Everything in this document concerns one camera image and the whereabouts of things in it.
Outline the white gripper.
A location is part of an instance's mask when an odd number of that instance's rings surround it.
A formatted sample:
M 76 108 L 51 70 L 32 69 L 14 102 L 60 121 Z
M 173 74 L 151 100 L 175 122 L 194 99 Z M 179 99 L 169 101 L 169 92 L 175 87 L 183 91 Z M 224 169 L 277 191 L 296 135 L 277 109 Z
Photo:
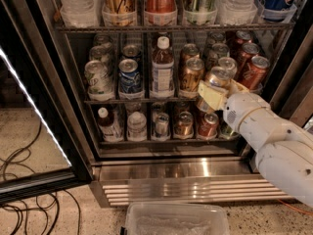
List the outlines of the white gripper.
M 273 132 L 277 116 L 259 95 L 248 93 L 249 89 L 234 79 L 230 80 L 229 93 L 203 80 L 200 81 L 198 92 L 213 110 L 223 110 L 225 107 L 224 120 L 249 145 L 266 143 Z

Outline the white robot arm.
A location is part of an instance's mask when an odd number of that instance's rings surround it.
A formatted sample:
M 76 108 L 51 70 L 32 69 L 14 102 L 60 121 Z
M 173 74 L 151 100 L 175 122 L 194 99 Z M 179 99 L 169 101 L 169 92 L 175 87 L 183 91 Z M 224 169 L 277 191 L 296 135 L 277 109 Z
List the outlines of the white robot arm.
M 313 136 L 277 116 L 259 95 L 231 81 L 228 88 L 201 81 L 204 101 L 256 152 L 255 164 L 272 185 L 313 207 Z

